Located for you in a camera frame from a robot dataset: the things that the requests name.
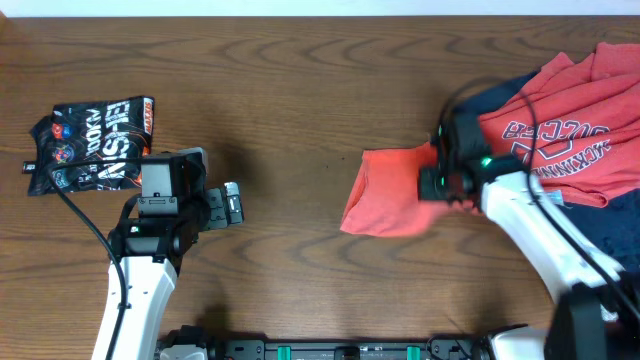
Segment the red soccer t-shirt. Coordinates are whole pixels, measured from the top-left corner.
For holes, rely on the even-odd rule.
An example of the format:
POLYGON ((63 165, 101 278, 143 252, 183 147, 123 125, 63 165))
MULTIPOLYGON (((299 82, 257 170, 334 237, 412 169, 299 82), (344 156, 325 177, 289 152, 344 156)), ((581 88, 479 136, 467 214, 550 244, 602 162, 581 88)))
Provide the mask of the red soccer t-shirt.
MULTIPOLYGON (((579 63, 559 53, 520 89, 534 116, 517 94, 479 116, 494 152, 526 161, 533 150, 533 174, 564 203, 604 208, 639 190, 638 45, 602 42, 579 63)), ((419 169, 435 162, 429 143, 365 151, 341 231, 376 237, 425 231, 446 212, 417 195, 419 169)))

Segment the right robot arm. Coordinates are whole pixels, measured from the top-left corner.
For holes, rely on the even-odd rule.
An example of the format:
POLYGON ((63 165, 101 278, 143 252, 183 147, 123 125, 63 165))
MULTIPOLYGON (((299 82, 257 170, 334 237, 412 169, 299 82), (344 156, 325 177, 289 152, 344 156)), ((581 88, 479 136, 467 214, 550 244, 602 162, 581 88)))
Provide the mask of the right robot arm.
POLYGON ((433 143, 436 163, 419 172, 419 199, 471 201, 514 241, 555 303, 548 329, 490 332, 473 345, 472 358, 638 358, 638 275, 595 247, 522 160, 493 153, 475 115, 442 116, 433 143))

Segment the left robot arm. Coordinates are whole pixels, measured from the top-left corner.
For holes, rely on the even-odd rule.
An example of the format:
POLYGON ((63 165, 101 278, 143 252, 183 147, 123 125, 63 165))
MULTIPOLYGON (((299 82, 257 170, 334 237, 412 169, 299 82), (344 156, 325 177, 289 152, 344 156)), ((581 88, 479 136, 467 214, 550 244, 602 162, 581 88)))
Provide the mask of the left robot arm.
POLYGON ((108 236, 114 259, 94 359, 151 359, 182 258, 215 228, 219 190, 206 188, 200 147, 145 158, 141 192, 123 206, 108 236))

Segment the folded black printed shirt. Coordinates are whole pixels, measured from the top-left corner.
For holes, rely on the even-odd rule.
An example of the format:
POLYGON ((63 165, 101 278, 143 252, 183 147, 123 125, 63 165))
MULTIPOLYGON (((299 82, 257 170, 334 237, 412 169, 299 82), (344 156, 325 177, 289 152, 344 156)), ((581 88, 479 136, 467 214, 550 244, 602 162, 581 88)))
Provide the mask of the folded black printed shirt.
POLYGON ((125 161, 151 153, 154 110, 151 96, 55 105, 30 130, 36 159, 23 166, 27 194, 52 194, 48 173, 64 192, 139 187, 140 167, 125 161))

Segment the navy blue shirt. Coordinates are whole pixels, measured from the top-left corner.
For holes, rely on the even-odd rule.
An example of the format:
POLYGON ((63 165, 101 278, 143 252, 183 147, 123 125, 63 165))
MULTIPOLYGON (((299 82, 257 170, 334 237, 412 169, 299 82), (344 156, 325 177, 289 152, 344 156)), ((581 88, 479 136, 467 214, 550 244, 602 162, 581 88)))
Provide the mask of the navy blue shirt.
MULTIPOLYGON (((537 70, 489 88, 454 107, 454 112, 477 115, 498 110, 536 74, 537 70)), ((604 208, 575 203, 559 205, 565 216, 601 251, 628 272, 639 272, 639 190, 609 201, 604 208)))

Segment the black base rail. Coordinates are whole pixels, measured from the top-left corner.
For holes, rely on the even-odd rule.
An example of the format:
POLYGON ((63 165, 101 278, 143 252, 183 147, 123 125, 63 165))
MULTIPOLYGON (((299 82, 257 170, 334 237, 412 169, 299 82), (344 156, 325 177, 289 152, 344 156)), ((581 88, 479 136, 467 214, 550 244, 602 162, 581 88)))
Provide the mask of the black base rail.
POLYGON ((154 360, 491 360, 484 339, 439 335, 418 341, 220 339, 184 325, 159 340, 154 360))

